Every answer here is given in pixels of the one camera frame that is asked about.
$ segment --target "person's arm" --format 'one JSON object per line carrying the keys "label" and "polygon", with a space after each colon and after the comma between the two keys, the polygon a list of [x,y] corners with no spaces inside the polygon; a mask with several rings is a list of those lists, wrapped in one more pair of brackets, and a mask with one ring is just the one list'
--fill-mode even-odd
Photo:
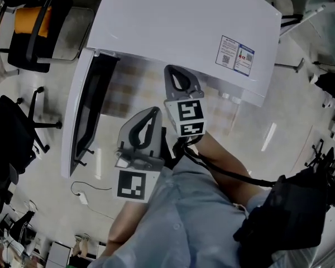
{"label": "person's arm", "polygon": [[[245,166],[225,148],[223,148],[208,132],[195,144],[199,154],[213,165],[243,176],[250,175]],[[218,173],[211,168],[209,171],[219,185],[221,191],[234,203],[247,205],[252,196],[263,191],[259,186],[245,183],[232,177]]]}
{"label": "person's arm", "polygon": [[125,202],[109,230],[107,246],[101,257],[111,256],[134,234],[147,211],[146,203]]}

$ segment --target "label sticker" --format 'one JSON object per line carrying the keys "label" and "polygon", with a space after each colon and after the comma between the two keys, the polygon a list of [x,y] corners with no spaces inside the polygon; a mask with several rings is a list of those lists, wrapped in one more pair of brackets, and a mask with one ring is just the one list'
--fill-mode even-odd
{"label": "label sticker", "polygon": [[255,51],[239,42],[222,36],[219,44],[216,64],[232,69],[240,74],[249,76]]}
{"label": "label sticker", "polygon": [[240,46],[238,47],[238,55],[236,63],[234,65],[234,70],[241,74],[249,76],[254,56],[255,51],[240,44]]}

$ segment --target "floor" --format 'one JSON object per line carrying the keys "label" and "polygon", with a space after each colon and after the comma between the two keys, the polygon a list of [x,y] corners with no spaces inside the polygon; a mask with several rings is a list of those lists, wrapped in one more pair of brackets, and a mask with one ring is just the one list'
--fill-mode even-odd
{"label": "floor", "polygon": [[[263,107],[242,103],[232,130],[218,140],[245,164],[254,178],[276,180],[281,174],[291,176],[297,173],[312,157],[311,145],[320,138],[326,140],[326,149],[335,147],[328,138],[333,109],[322,108],[324,93],[308,81],[312,73],[320,73],[311,64],[319,52],[311,47],[315,43],[300,42],[304,41],[302,34],[297,30],[281,39],[276,62],[296,65],[301,58],[305,58],[303,69],[295,73],[293,70],[275,68]],[[5,94],[13,100],[22,95],[28,98],[36,87],[43,85],[43,111],[47,116],[54,116],[47,117],[47,120],[61,118],[64,122],[75,66],[76,62],[53,65],[47,74],[22,70],[19,76],[7,78],[0,84],[0,96]],[[75,234],[87,233],[93,240],[104,242],[113,222],[107,216],[116,217],[123,202],[113,199],[109,191],[97,191],[84,184],[75,184],[73,191],[84,191],[90,208],[99,213],[93,212],[72,194],[71,185],[74,181],[84,181],[99,188],[111,187],[109,173],[115,163],[113,153],[123,123],[121,118],[101,115],[91,147],[96,154],[86,154],[83,161],[88,165],[79,166],[69,180],[60,175],[62,131],[43,130],[41,134],[51,149],[20,176],[12,200],[12,206],[19,215],[25,211],[23,202],[32,199],[39,209],[32,225],[50,239],[73,246]],[[275,133],[266,150],[261,151],[273,123],[276,123]],[[335,210],[331,209],[327,214],[318,258],[323,257],[333,245]],[[89,249],[93,252],[94,247],[90,246]]]}

